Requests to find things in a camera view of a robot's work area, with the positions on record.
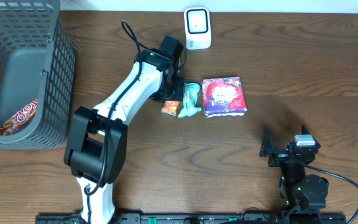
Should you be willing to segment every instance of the orange candy wrapper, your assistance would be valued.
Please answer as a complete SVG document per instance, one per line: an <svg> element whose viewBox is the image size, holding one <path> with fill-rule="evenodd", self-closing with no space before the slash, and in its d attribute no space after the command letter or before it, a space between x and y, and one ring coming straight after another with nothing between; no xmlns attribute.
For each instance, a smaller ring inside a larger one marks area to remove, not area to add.
<svg viewBox="0 0 358 224"><path fill-rule="evenodd" d="M181 102L179 101L170 101L167 100L164 103L164 107L161 109L161 112L176 116L178 114L178 108Z"/></svg>
<svg viewBox="0 0 358 224"><path fill-rule="evenodd" d="M0 135L13 134L29 122L35 116L35 112L37 111L37 102L37 99L31 101L28 105L11 116L9 120L5 121L5 123L0 126Z"/></svg>

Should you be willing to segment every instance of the cable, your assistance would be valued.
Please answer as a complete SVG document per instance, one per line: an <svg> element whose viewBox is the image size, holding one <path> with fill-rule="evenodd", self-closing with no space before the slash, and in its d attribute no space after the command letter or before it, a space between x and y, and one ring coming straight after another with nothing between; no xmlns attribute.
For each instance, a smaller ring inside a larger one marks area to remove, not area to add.
<svg viewBox="0 0 358 224"><path fill-rule="evenodd" d="M181 70L184 66L185 66L185 64L186 64L186 62L187 62L187 52L186 52L186 49L185 48L183 48L183 53L185 54L185 61L183 62L183 64L181 64L179 67L178 67L178 71L179 70Z"/></svg>
<svg viewBox="0 0 358 224"><path fill-rule="evenodd" d="M122 29L124 29L125 33L129 36L129 38L131 38L135 43L139 44L141 47L143 47L144 49L147 49L147 50L150 50L148 47L144 46L142 43L140 43L135 34L133 33L131 27L129 26L129 24L127 23L127 21L125 21L125 24L126 26L128 27L129 31L131 32L131 34L128 32L128 30L126 29L126 27L124 26L124 23L123 21L121 21L121 26L122 26Z"/></svg>
<svg viewBox="0 0 358 224"><path fill-rule="evenodd" d="M241 214L241 220L244 220L244 219L245 219L245 218L244 218L244 215L247 213L247 211L252 210L252 209L258 210L258 211L263 215L263 217L264 217L267 221L269 220L269 219L266 217L266 215L261 211L261 209L259 209L259 208L257 208L257 207L249 207L249 208L245 209L245 210L242 212L242 214Z"/></svg>
<svg viewBox="0 0 358 224"><path fill-rule="evenodd" d="M84 189L85 192L89 192L90 191L90 186L87 185ZM88 207L88 223L91 223L91 215L92 215L92 211L91 211L91 196L87 195L86 196L86 206Z"/></svg>
<svg viewBox="0 0 358 224"><path fill-rule="evenodd" d="M284 222L285 222L285 223L290 224L290 215L291 215L296 209L298 209L298 206L295 205L294 207L292 207L292 208L288 211L288 213L285 215L285 218L284 218Z"/></svg>
<svg viewBox="0 0 358 224"><path fill-rule="evenodd" d="M329 171L326 171L326 170L323 170L323 169L319 169L319 168L316 168L316 167L309 166L308 164L304 164L304 163L301 162L298 158L296 158L296 156L295 156L294 154L292 154L292 155L293 155L293 157L295 158L295 161L296 161L297 163L299 163L300 165L302 165L302 166L304 166L304 167L306 167L306 168L309 168L309 169L318 171L318 172L322 172L322 173L324 173L324 174L331 175L331 176L336 177L336 178L339 178L339 179L341 179L341 180L345 180L346 182L348 182L348 183L354 185L355 187L357 187L357 189L358 189L358 184L357 184L356 182L354 182L353 180L348 179L348 178L346 178L346 177L343 177L343 176L341 176L341 175L335 174L335 173L333 173L333 172L329 172ZM357 216L358 216L358 208L357 208L356 212L354 213L354 215L352 216L352 218L347 222L347 224L351 224L351 223L356 219Z"/></svg>
<svg viewBox="0 0 358 224"><path fill-rule="evenodd" d="M111 120L112 112L116 109L116 106L117 106L118 102L121 100L121 98L128 92L128 90L135 84L135 82L139 80L140 74L142 74L142 59L140 57L140 53L141 53L140 46L144 47L145 49L148 49L147 47L145 47L144 45L139 43L134 31L132 30L132 28L130 27L130 25L128 24L127 21L125 21L125 20L121 21L121 26L124 29L125 33L128 34L128 36L136 44L137 53L139 56L139 71L138 71L135 79L133 79L133 81L125 88L124 91L121 92L121 94L117 97L117 99L110 106L110 110L109 110L109 113L108 113L108 116L106 119L106 121L107 121L106 127L104 129L104 154L103 154L103 163L102 163L100 178L99 178L98 182L96 183L95 188L91 192L90 192L90 187L86 187L84 189L84 193L87 196L86 203L87 203L88 212L89 212L88 213L88 224L91 224L90 196L95 194L96 191L100 188L100 186L103 184L104 176L106 175L106 164L107 164L107 157L108 157L108 143L109 143L109 133L110 133L110 120Z"/></svg>

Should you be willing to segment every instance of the white wall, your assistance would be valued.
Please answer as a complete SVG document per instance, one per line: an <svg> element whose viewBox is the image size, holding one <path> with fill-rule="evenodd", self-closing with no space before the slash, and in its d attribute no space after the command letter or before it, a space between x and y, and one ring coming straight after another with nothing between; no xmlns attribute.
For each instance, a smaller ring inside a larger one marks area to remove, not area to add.
<svg viewBox="0 0 358 224"><path fill-rule="evenodd" d="M61 0L62 10L358 13L358 0Z"/></svg>

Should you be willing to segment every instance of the red snack package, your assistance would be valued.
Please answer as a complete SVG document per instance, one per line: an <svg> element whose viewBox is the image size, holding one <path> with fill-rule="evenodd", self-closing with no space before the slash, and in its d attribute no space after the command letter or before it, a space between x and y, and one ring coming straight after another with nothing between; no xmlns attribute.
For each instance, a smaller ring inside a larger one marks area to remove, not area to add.
<svg viewBox="0 0 358 224"><path fill-rule="evenodd" d="M29 122L37 111L37 99L31 101L0 126L0 135L10 135Z"/></svg>
<svg viewBox="0 0 358 224"><path fill-rule="evenodd" d="M240 77L203 80L204 112L213 116L242 116L247 111Z"/></svg>

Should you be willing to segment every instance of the green led light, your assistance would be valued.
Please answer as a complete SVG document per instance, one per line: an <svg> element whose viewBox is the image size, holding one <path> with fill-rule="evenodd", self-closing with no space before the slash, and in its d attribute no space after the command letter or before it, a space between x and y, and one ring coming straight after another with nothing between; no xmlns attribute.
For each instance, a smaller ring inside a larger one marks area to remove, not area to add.
<svg viewBox="0 0 358 224"><path fill-rule="evenodd" d="M157 218L150 217L149 218L149 224L157 224Z"/></svg>

